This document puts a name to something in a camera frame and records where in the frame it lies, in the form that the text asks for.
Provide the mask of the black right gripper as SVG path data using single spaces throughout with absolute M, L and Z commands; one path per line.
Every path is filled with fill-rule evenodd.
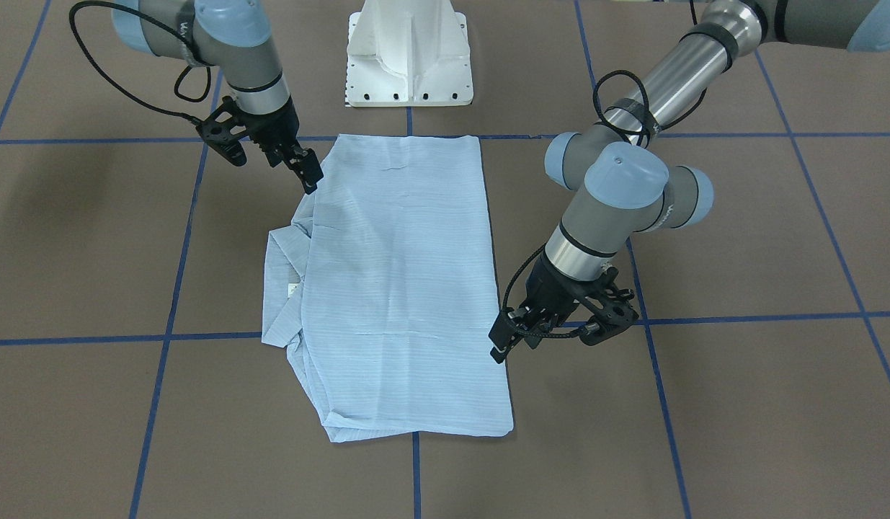
M 299 177 L 304 194 L 312 194 L 324 173 L 315 151 L 300 146 L 298 130 L 293 99 L 287 99 L 277 111 L 257 115 L 241 109 L 233 98 L 224 97 L 217 110 L 197 123 L 202 141 L 230 164 L 246 164 L 241 139 L 250 138 L 264 152 L 270 167 L 285 164 Z

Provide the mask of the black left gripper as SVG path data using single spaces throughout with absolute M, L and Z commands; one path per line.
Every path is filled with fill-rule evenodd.
M 578 339 L 584 345 L 597 345 L 624 332 L 639 319 L 631 302 L 636 294 L 620 289 L 615 281 L 618 270 L 600 268 L 596 280 L 574 280 L 549 263 L 542 249 L 532 253 L 507 284 L 509 296 L 524 270 L 533 264 L 525 282 L 525 298 L 517 308 L 500 310 L 489 338 L 491 358 L 502 364 L 512 349 L 524 341 L 535 349 L 543 340 Z M 572 332 L 556 332 L 579 308 L 590 317 Z

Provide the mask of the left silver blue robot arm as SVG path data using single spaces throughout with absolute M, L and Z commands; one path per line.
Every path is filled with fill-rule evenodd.
M 549 144 L 546 174 L 574 197 L 547 242 L 522 264 L 530 268 L 523 302 L 512 308 L 502 300 L 489 332 L 495 362 L 521 342 L 536 348 L 564 338 L 560 328 L 579 308 L 589 318 L 566 336 L 586 345 L 619 335 L 639 318 L 635 293 L 616 283 L 613 258 L 632 234 L 694 226 L 714 200 L 707 174 L 665 164 L 649 144 L 694 112 L 718 76 L 765 43 L 885 52 L 890 1 L 711 1 L 645 78 L 627 70 L 603 76 L 625 76 L 635 89 L 604 105 L 594 86 L 596 124 Z

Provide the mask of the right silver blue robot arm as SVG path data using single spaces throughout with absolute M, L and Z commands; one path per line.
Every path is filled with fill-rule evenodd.
M 271 167 L 286 165 L 304 192 L 316 190 L 323 172 L 315 152 L 297 139 L 298 116 L 262 4 L 116 1 L 113 6 L 113 27 L 132 49 L 223 72 L 231 94 L 208 118 L 194 122 L 208 147 L 242 167 L 241 139 L 248 137 Z

